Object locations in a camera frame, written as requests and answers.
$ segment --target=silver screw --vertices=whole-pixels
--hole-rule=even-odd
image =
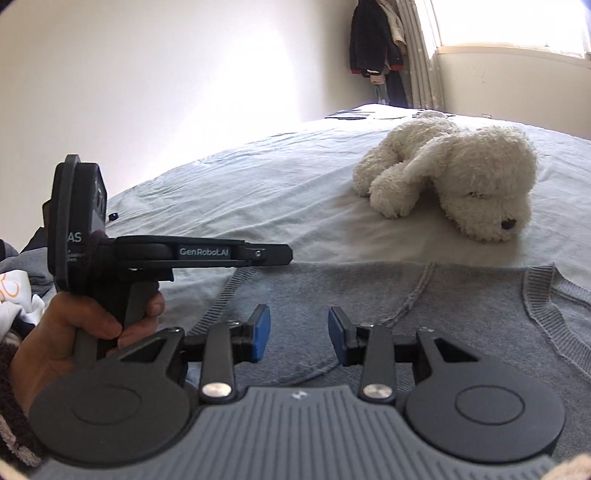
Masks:
[[[388,398],[392,396],[392,389],[383,383],[370,383],[363,388],[363,394],[369,398]]]
[[[222,398],[232,393],[232,387],[224,382],[213,382],[204,385],[201,392],[208,397]]]

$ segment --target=hanging jacket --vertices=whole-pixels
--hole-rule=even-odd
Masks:
[[[359,0],[351,23],[349,54],[351,71],[365,77],[382,73],[386,65],[390,70],[402,70],[402,53],[376,0]]]

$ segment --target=brown fuzzy fabric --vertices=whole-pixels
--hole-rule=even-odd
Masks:
[[[21,471],[37,466],[46,450],[12,393],[9,367],[15,345],[0,343],[0,458]]]

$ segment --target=stuffed dog ear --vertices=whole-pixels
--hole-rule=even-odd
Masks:
[[[443,173],[454,144],[453,135],[435,137],[425,143],[402,174],[408,183],[420,183]]]

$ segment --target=window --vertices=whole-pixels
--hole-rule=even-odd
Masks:
[[[431,0],[444,46],[538,47],[584,56],[589,11],[582,0]]]

